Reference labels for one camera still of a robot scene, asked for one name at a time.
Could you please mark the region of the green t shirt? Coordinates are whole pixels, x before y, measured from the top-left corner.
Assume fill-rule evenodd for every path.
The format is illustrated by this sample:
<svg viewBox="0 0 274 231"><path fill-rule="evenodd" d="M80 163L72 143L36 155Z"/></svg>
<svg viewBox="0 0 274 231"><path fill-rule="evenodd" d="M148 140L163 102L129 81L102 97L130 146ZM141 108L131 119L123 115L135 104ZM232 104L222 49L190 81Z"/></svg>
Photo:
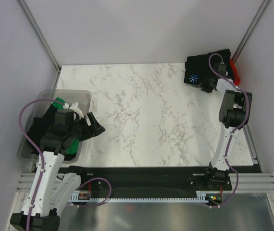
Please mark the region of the green t shirt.
<svg viewBox="0 0 274 231"><path fill-rule="evenodd" d="M84 118L84 113L79 108L78 102L69 104L69 103L66 103L63 99L57 97L55 99L55 102L52 103L52 105L57 109L72 109L74 112L78 114L79 118ZM66 154L69 157L73 157L74 154L77 154L78 146L79 146L79 140L74 139L71 143L71 146L67 149Z"/></svg>

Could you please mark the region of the clear plastic bin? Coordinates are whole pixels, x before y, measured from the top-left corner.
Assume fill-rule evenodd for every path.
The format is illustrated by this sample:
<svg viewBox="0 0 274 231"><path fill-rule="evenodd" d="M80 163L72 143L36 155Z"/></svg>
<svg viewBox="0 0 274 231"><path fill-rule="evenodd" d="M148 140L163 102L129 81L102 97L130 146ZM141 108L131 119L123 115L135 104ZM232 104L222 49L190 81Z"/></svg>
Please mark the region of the clear plastic bin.
<svg viewBox="0 0 274 231"><path fill-rule="evenodd" d="M53 99L57 97L63 99L66 103L73 104L75 102L79 103L79 108L86 115L89 112L91 93L87 90L44 90L42 91L38 98L39 99ZM37 102L32 106L29 106L25 111L30 111L30 115L26 116L23 113L22 121L25 123L24 129L28 131L33 124L33 119L35 117L42 117L47 109L49 108L51 102L42 101ZM33 150L28 146L27 139L22 138L20 142L19 149L17 151L18 159L22 161L36 161L38 156L33 153Z"/></svg>

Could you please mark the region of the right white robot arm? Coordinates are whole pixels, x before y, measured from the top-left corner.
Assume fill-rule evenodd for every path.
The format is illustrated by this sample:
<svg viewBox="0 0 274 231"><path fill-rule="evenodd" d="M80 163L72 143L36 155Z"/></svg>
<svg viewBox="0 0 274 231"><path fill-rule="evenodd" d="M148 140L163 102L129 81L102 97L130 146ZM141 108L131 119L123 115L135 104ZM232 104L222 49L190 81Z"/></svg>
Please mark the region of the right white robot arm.
<svg viewBox="0 0 274 231"><path fill-rule="evenodd" d="M240 130L248 123L252 93L242 91L231 79L219 78L215 74L208 74L201 81L200 88L206 93L217 90L224 94L219 110L221 133L218 145L203 177L204 186L212 190L220 183L227 183L230 169L228 157Z"/></svg>

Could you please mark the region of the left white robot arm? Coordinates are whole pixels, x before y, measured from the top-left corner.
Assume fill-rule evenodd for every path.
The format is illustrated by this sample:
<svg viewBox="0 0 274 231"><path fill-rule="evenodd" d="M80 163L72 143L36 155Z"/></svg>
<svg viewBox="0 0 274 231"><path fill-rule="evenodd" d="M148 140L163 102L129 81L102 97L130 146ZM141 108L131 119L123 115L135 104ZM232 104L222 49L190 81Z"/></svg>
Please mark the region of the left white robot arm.
<svg viewBox="0 0 274 231"><path fill-rule="evenodd" d="M13 213L10 224L18 231L56 231L61 213L76 189L88 186L84 168L74 166L67 171L57 189L54 183L73 140L85 141L96 137L105 128L92 112L82 116L73 109L60 109L54 122L40 139L39 165L26 203L19 213Z"/></svg>

